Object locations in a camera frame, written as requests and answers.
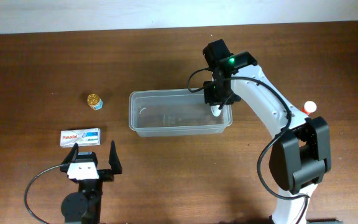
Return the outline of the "orange tube white cap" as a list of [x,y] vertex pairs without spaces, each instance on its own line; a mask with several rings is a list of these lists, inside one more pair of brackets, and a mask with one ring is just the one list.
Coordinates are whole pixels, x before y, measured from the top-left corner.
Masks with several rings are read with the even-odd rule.
[[316,109],[317,109],[317,105],[314,101],[306,101],[304,103],[302,112],[309,115],[311,113],[314,113],[316,111]]

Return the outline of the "white translucent bottle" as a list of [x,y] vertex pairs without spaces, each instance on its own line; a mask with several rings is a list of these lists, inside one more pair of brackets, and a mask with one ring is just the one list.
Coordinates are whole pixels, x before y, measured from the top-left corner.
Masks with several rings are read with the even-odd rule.
[[213,116],[219,117],[221,115],[222,108],[219,105],[211,106],[211,112]]

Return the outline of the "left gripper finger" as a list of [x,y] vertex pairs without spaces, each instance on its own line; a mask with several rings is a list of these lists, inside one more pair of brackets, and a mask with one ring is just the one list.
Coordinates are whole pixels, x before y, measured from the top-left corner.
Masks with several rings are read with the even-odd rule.
[[76,156],[78,155],[78,149],[79,149],[78,144],[74,143],[71,151],[68,153],[66,158],[64,158],[64,160],[62,161],[62,164],[69,164],[69,163],[75,161]]
[[109,165],[111,166],[111,170],[113,174],[122,174],[122,165],[118,158],[116,145],[114,141],[111,141],[111,147],[109,152]]

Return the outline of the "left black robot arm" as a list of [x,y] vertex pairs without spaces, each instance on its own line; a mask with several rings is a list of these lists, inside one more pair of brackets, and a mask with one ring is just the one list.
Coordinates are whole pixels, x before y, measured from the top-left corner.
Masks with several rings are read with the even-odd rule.
[[115,175],[122,174],[114,141],[111,142],[108,163],[110,168],[98,169],[96,153],[80,152],[79,145],[74,144],[60,168],[68,179],[78,184],[78,190],[62,201],[61,213],[65,223],[100,222],[103,184],[114,181]]

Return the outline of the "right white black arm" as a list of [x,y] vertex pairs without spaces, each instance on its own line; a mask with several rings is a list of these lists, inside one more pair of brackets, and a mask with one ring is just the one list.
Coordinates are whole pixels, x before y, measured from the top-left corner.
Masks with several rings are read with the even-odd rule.
[[329,126],[322,117],[310,118],[294,107],[267,79],[248,52],[229,51],[222,39],[209,43],[203,55],[212,79],[203,83],[204,101],[215,116],[226,105],[244,100],[268,129],[272,140],[257,161],[270,151],[269,169],[278,192],[270,223],[306,223],[311,195],[331,170]]

